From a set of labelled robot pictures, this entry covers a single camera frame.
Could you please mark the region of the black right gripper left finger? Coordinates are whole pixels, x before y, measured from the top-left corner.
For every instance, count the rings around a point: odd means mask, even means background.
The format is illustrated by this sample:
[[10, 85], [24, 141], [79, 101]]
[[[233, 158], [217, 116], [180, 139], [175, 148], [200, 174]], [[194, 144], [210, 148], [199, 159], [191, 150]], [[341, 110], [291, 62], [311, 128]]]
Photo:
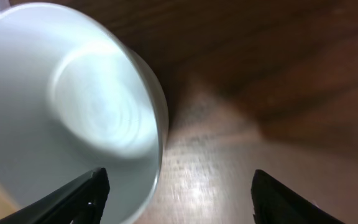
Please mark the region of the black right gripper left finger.
[[0, 224], [99, 224], [109, 191], [106, 169], [93, 169], [0, 219]]

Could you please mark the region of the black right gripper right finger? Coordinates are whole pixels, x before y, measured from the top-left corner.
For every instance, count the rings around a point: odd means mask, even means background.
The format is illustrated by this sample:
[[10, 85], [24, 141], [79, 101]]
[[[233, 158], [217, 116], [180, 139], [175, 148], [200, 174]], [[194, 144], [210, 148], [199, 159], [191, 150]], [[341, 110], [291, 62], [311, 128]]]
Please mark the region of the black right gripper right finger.
[[260, 169], [251, 196], [256, 224], [343, 224]]

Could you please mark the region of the grey small bowl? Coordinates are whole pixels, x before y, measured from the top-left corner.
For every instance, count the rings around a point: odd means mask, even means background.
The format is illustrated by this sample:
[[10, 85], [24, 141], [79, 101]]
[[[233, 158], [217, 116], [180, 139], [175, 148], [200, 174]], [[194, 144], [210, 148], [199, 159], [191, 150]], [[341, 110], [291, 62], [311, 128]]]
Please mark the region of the grey small bowl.
[[16, 207], [104, 167], [101, 221], [134, 223], [157, 188], [167, 135], [156, 75], [107, 28], [46, 2], [0, 12], [0, 189]]

